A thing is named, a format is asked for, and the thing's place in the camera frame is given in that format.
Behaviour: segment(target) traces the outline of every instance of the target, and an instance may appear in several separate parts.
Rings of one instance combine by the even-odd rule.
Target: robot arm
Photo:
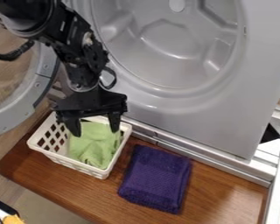
[[[102,87],[108,53],[83,17],[60,0],[0,0],[0,20],[15,35],[51,46],[64,64],[73,94],[53,110],[75,136],[81,136],[80,118],[86,116],[108,115],[112,131],[119,130],[127,97]]]

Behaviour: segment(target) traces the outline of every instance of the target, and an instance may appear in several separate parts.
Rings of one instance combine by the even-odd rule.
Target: folded purple towel
[[[177,214],[191,168],[186,157],[137,145],[118,194],[138,205]]]

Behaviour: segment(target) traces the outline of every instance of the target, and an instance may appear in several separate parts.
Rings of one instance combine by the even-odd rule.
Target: washing machine
[[[68,3],[110,52],[128,118],[255,155],[280,97],[280,0]]]

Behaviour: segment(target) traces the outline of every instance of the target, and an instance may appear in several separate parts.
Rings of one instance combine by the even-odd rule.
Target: laundry basket
[[[96,123],[109,124],[109,120],[103,116],[83,118],[84,120]],[[124,145],[132,132],[131,125],[121,122],[120,131],[123,132],[122,142],[113,156],[111,163],[106,170],[101,170],[89,164],[83,164],[68,156],[69,137],[71,133],[64,123],[56,121],[56,114],[52,112],[36,132],[27,141],[29,148],[43,153],[54,163],[64,165],[79,172],[84,172],[98,179],[106,179],[111,173],[117,159],[119,158]]]

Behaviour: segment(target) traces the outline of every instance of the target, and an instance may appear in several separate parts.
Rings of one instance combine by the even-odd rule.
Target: green towel
[[[107,169],[121,143],[120,131],[112,133],[110,127],[103,123],[82,122],[81,133],[81,137],[70,136],[70,158]]]

